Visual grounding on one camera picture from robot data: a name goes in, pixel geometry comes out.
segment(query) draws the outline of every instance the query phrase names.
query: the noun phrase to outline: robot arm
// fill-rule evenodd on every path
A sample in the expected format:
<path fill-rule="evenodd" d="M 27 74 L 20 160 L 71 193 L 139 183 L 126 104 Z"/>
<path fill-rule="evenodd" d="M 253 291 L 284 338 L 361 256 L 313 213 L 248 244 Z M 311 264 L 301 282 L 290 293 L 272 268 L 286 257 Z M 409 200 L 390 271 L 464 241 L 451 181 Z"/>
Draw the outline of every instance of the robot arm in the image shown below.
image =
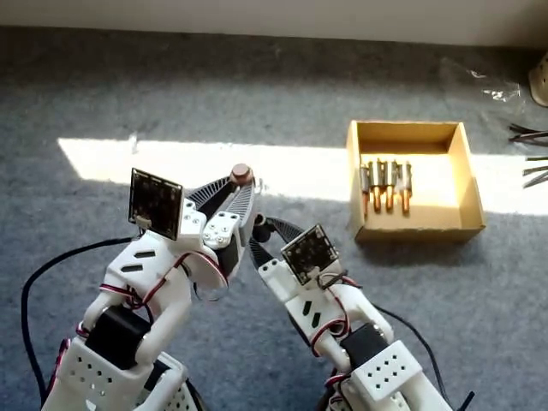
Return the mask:
<path fill-rule="evenodd" d="M 254 194 L 243 164 L 188 197 L 133 170 L 129 220 L 146 232 L 109 264 L 43 410 L 203 409 L 186 368 L 163 350 L 188 316 L 192 288 L 226 288 L 236 274 Z M 150 321 L 134 312 L 141 307 Z"/>
<path fill-rule="evenodd" d="M 383 315 L 346 276 L 321 226 L 305 232 L 275 218 L 257 222 L 250 241 L 255 269 L 314 355 L 337 371 L 326 382 L 335 390 L 325 409 L 451 411 Z M 272 232 L 287 243 L 283 259 L 260 244 Z"/>

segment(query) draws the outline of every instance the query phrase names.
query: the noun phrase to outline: metal pin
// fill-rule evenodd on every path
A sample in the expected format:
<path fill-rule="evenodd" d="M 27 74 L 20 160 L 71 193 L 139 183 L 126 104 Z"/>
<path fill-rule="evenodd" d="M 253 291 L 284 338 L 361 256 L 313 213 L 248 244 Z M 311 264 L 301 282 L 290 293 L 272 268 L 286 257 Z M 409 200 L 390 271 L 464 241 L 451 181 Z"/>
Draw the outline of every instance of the metal pin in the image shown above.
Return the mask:
<path fill-rule="evenodd" d="M 369 186 L 373 187 L 373 210 L 380 212 L 380 188 L 383 185 L 383 164 L 377 158 L 369 162 Z"/>
<path fill-rule="evenodd" d="M 360 166 L 361 201 L 363 202 L 363 213 L 367 216 L 369 206 L 369 170 L 365 165 Z"/>
<path fill-rule="evenodd" d="M 394 208 L 394 186 L 397 181 L 397 162 L 384 163 L 384 182 L 386 183 L 386 211 Z"/>
<path fill-rule="evenodd" d="M 402 196 L 402 212 L 403 214 L 409 214 L 409 199 L 413 194 L 411 164 L 406 161 L 405 164 L 402 164 L 400 170 L 402 175 L 402 189 L 400 190 L 400 195 Z"/>

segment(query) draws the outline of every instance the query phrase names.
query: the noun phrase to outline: circuit board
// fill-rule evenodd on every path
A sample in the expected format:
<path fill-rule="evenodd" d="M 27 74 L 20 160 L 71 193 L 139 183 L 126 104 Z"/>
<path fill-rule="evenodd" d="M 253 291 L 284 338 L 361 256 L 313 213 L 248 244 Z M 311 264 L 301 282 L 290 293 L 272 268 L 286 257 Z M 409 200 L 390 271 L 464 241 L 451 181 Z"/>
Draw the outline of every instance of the circuit board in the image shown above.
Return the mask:
<path fill-rule="evenodd" d="M 181 222 L 182 186 L 132 169 L 130 223 L 176 240 Z"/>
<path fill-rule="evenodd" d="M 337 260 L 338 253 L 322 226 L 317 224 L 282 248 L 282 256 L 299 283 L 304 285 L 311 280 L 309 273 L 314 268 L 324 270 Z"/>

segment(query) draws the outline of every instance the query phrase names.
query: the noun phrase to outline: open cardboard box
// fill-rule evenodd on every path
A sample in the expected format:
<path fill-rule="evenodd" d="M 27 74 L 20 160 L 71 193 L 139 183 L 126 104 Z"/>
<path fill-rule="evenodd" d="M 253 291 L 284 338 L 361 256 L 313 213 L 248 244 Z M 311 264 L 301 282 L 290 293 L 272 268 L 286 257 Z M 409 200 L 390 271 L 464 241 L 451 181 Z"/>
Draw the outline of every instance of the open cardboard box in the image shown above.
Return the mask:
<path fill-rule="evenodd" d="M 348 129 L 350 227 L 357 242 L 376 240 L 467 241 L 485 227 L 470 150 L 461 122 L 357 122 Z M 367 216 L 360 187 L 360 161 L 409 161 L 413 196 L 402 213 L 400 195 L 388 213 Z"/>

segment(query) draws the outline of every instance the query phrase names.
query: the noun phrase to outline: white wall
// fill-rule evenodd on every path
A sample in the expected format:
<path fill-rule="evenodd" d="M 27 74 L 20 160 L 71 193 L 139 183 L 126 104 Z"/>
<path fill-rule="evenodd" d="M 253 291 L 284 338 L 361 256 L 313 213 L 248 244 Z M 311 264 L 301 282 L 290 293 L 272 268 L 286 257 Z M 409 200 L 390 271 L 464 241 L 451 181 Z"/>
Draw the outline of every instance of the white wall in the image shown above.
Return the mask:
<path fill-rule="evenodd" d="M 0 25 L 548 48 L 548 0 L 0 0 Z"/>

